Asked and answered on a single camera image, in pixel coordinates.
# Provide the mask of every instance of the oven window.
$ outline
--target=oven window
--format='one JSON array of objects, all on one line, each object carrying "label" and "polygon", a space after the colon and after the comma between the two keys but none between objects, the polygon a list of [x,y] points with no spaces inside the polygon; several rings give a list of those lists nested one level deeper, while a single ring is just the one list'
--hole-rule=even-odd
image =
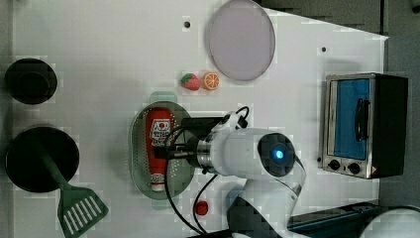
[{"label": "oven window", "polygon": [[368,79],[338,81],[334,156],[366,159],[367,139],[361,137],[360,130],[358,132],[360,129],[358,122],[361,102],[368,99]]}]

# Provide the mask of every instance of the green plate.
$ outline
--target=green plate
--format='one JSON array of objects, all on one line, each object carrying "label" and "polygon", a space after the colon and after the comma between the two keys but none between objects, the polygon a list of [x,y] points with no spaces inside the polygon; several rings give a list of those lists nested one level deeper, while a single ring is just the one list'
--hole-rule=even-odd
[{"label": "green plate", "polygon": [[[151,188],[149,160],[146,150],[146,115],[149,110],[156,107],[167,108],[174,116],[174,127],[179,126],[183,118],[189,118],[188,112],[180,105],[170,101],[154,102],[143,109],[135,118],[129,143],[131,147],[131,159],[129,162],[130,173],[136,187],[146,196],[156,199],[167,199],[164,191],[153,191]],[[180,136],[177,143],[183,141]],[[168,188],[171,196],[177,196],[182,193],[191,183],[194,176],[194,167],[186,160],[173,160],[169,162],[168,167]]]}]

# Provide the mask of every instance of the black pot lid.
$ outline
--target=black pot lid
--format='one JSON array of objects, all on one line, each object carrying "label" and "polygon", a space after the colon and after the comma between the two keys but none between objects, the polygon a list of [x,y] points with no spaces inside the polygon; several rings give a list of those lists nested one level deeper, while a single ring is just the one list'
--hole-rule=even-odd
[{"label": "black pot lid", "polygon": [[232,79],[255,79],[271,64],[274,29],[265,10],[253,1],[232,0],[223,5],[208,34],[213,61]]},{"label": "black pot lid", "polygon": [[74,176],[79,164],[75,142],[58,129],[36,127],[20,133],[7,152],[6,172],[16,186],[31,192],[49,192],[58,188],[28,140],[41,141],[67,181]]},{"label": "black pot lid", "polygon": [[6,82],[13,98],[25,104],[40,104],[56,91],[53,69],[39,59],[19,59],[6,71]]}]

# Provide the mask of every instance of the blue indicator light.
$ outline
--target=blue indicator light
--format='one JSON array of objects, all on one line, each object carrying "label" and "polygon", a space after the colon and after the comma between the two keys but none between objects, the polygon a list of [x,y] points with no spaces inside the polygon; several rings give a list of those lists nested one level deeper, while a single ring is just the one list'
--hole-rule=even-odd
[{"label": "blue indicator light", "polygon": [[283,151],[274,151],[275,157],[277,159],[283,159],[284,158],[284,153]]}]

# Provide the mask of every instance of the spatula handle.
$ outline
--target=spatula handle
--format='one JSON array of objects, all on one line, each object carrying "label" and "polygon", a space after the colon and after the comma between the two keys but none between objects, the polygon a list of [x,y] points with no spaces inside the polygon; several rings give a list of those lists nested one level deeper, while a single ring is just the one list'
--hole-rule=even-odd
[{"label": "spatula handle", "polygon": [[46,166],[47,170],[52,175],[52,178],[55,180],[55,182],[58,184],[59,188],[61,190],[63,189],[71,189],[71,186],[68,184],[67,180],[64,178],[64,176],[61,174],[61,171],[56,166],[55,162],[53,161],[53,158],[50,156],[47,149],[44,147],[44,145],[36,139],[30,139],[31,146],[37,153],[37,155],[41,158],[44,166]]}]

